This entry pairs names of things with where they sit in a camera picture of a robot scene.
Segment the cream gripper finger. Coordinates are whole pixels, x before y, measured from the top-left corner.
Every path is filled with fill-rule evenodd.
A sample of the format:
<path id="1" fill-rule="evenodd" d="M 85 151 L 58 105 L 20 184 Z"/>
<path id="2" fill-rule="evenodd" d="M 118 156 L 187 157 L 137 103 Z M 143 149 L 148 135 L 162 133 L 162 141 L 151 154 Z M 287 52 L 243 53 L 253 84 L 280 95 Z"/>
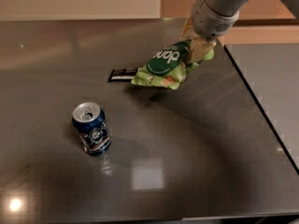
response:
<path id="1" fill-rule="evenodd" d="M 190 53 L 188 55 L 189 63 L 199 63 L 209 61 L 214 57 L 214 48 L 217 43 L 215 39 L 206 39 L 196 37 L 191 41 Z"/>
<path id="2" fill-rule="evenodd" d="M 180 40 L 194 40 L 198 39 L 199 35 L 194 31 L 193 26 L 192 26 L 192 20 L 188 18 L 181 30 L 180 34 Z"/>

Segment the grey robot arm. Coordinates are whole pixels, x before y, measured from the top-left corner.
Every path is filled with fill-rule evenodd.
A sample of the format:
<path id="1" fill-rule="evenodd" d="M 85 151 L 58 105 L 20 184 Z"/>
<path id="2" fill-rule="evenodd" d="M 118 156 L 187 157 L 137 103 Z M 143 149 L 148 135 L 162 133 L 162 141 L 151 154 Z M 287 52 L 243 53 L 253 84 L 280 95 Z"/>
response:
<path id="1" fill-rule="evenodd" d="M 182 40 L 190 40 L 190 63 L 211 55 L 216 38 L 225 35 L 239 18 L 241 8 L 249 0 L 194 0 L 190 17 L 181 32 Z M 299 19 L 299 0 L 280 0 Z"/>

